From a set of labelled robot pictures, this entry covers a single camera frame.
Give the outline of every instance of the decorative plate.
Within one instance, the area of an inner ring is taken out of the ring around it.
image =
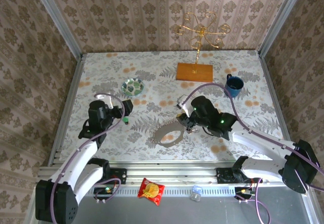
[[[121,90],[128,96],[137,96],[144,89],[144,83],[138,78],[131,78],[124,81]]]

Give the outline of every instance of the gold jewelry stand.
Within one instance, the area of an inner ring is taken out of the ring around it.
[[[201,41],[203,38],[214,48],[219,48],[219,42],[223,44],[223,40],[220,38],[217,38],[215,40],[215,44],[213,45],[206,37],[208,34],[212,35],[221,35],[221,34],[228,34],[231,31],[231,28],[229,25],[224,24],[219,27],[220,31],[223,32],[209,32],[208,28],[216,21],[217,15],[214,12],[206,12],[205,17],[210,18],[211,16],[215,16],[211,23],[205,27],[203,25],[200,25],[198,22],[198,19],[194,13],[185,13],[183,18],[187,21],[191,20],[190,15],[193,15],[196,19],[197,25],[198,25],[198,30],[191,29],[187,26],[184,25],[179,25],[177,29],[177,34],[178,35],[183,35],[184,34],[184,29],[191,30],[196,32],[196,36],[192,39],[189,40],[189,45],[190,47],[197,49],[197,57],[196,57],[196,63],[178,63],[178,69],[177,69],[177,76],[176,79],[180,81],[197,81],[197,82],[213,82],[213,66],[212,65],[207,65],[207,64],[198,64],[199,60],[199,53],[201,49]],[[191,45],[192,40],[197,39],[197,41]]]

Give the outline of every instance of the patterned wallpaper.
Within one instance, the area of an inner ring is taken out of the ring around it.
[[[0,223],[22,223],[76,65],[40,0],[0,0]]]
[[[266,62],[292,140],[311,143],[324,167],[324,0],[297,0]]]
[[[283,0],[55,0],[84,53],[109,51],[189,50],[193,34],[175,34],[183,14],[193,12],[201,24],[214,11],[218,22],[210,31],[228,24],[232,32],[222,49],[257,49]],[[196,26],[192,19],[186,23]],[[205,50],[212,47],[205,42]]]

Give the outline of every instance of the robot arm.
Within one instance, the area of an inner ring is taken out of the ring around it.
[[[128,116],[133,110],[133,104],[130,100],[122,103],[125,108],[125,116]],[[121,108],[112,106],[110,97],[107,104],[101,100],[91,102],[88,113],[89,119],[85,121],[78,136],[79,139],[90,139],[103,133],[112,125],[115,118],[120,119],[123,115]],[[35,191],[36,219],[52,221],[50,198],[54,183],[58,179],[54,193],[55,219],[57,223],[72,223],[80,201],[90,188],[100,180],[105,181],[111,178],[109,162],[93,158],[105,137],[106,134],[102,134],[83,145],[82,148],[78,146],[49,180],[40,180],[37,183]]]
[[[177,115],[177,119],[188,131],[196,125],[206,127],[214,136],[244,144],[272,159],[272,161],[268,161],[240,157],[232,167],[233,175],[239,182],[244,182],[249,178],[282,180],[285,185],[296,192],[304,194],[308,191],[317,170],[288,151],[286,147],[298,151],[319,166],[309,143],[303,140],[298,143],[282,140],[251,126],[246,129],[236,116],[219,113],[210,100],[204,96],[193,99],[191,103],[179,103],[178,106],[185,113]],[[275,145],[267,139],[280,142],[284,147]]]

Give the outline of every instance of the snack bag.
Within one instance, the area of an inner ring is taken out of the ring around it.
[[[158,206],[160,204],[164,188],[164,185],[156,184],[144,178],[137,197],[145,197]]]

